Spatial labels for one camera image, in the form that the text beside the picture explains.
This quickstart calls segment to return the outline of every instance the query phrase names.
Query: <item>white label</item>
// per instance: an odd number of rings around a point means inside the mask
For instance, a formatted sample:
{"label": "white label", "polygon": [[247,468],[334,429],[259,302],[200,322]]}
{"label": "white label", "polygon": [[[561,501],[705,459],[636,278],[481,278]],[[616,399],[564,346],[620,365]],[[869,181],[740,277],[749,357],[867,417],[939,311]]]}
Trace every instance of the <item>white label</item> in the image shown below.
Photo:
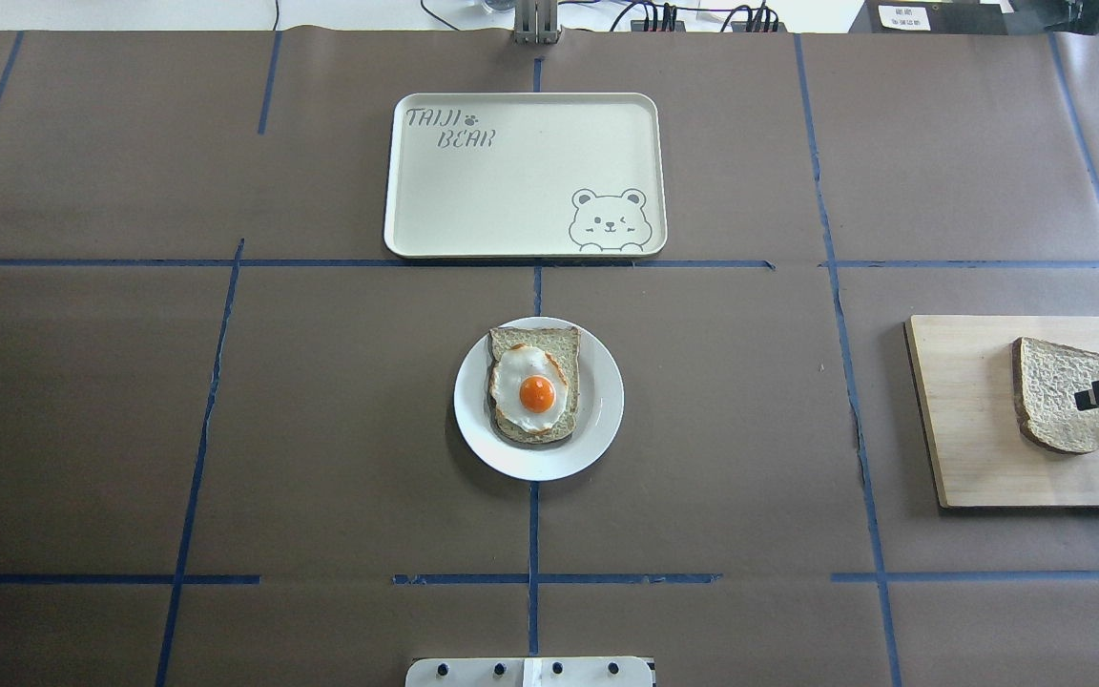
{"label": "white label", "polygon": [[930,31],[928,8],[893,8],[880,4],[880,25],[900,31]]}

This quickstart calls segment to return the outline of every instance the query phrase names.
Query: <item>cutting board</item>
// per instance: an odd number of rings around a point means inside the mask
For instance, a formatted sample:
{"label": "cutting board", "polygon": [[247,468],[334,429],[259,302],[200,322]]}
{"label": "cutting board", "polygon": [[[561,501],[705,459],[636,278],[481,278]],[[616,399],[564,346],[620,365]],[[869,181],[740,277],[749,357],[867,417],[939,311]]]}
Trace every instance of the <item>cutting board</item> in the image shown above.
{"label": "cutting board", "polygon": [[1099,318],[913,315],[907,322],[944,508],[1099,506],[1099,448],[1059,455],[1020,433],[1011,362],[1020,336],[1099,352]]}

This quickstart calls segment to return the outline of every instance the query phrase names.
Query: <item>brown table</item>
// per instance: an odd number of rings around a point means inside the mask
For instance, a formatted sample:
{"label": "brown table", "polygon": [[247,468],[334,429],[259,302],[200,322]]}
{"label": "brown table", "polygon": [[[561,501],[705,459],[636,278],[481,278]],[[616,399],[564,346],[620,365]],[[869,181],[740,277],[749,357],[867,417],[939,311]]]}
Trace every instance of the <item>brown table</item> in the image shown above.
{"label": "brown table", "polygon": [[[535,87],[659,106],[667,248],[387,253],[393,103]],[[626,392],[540,486],[449,402],[537,312]],[[917,313],[1099,315],[1099,40],[1,33],[0,684],[1099,684],[1099,511],[937,508]]]}

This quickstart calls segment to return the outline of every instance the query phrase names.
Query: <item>bear face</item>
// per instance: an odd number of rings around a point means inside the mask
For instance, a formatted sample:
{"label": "bear face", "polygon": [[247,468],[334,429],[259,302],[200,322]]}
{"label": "bear face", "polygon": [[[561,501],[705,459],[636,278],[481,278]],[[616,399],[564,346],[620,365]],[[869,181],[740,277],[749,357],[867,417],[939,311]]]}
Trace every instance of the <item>bear face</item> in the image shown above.
{"label": "bear face", "polygon": [[637,252],[651,241],[651,222],[642,208],[647,197],[637,188],[628,188],[620,196],[597,196],[580,188],[571,197],[575,221],[570,222],[570,240],[579,251]]}

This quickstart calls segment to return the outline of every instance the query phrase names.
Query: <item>egg yolk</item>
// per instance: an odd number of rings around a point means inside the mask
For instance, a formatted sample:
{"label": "egg yolk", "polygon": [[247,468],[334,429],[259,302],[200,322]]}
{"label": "egg yolk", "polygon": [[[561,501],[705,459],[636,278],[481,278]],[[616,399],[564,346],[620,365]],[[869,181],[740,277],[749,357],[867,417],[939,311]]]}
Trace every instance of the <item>egg yolk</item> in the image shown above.
{"label": "egg yolk", "polygon": [[553,384],[550,379],[533,375],[520,384],[520,403],[533,413],[544,413],[553,406]]}

